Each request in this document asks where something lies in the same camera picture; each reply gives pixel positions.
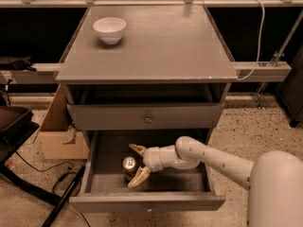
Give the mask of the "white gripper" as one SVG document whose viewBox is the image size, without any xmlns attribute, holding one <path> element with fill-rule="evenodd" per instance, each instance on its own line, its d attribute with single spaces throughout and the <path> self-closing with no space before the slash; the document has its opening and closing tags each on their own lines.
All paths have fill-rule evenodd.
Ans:
<svg viewBox="0 0 303 227">
<path fill-rule="evenodd" d="M 198 160 L 183 160 L 177 153 L 174 145 L 167 147 L 145 148 L 137 144 L 130 144 L 129 148 L 143 157 L 144 167 L 139 167 L 134 177 L 128 183 L 129 188 L 135 188 L 146 181 L 151 172 L 161 171 L 164 168 L 172 167 L 179 170 L 187 170 L 197 167 Z"/>
</svg>

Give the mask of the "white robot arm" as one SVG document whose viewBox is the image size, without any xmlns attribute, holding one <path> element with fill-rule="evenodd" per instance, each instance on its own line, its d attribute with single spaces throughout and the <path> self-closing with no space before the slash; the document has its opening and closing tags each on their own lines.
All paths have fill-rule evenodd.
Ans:
<svg viewBox="0 0 303 227">
<path fill-rule="evenodd" d="M 191 169 L 204 163 L 248 190 L 247 227 L 303 227 L 303 161 L 291 153 L 273 150 L 252 162 L 188 136 L 167 147 L 130 148 L 144 163 L 130 188 L 166 167 Z"/>
</svg>

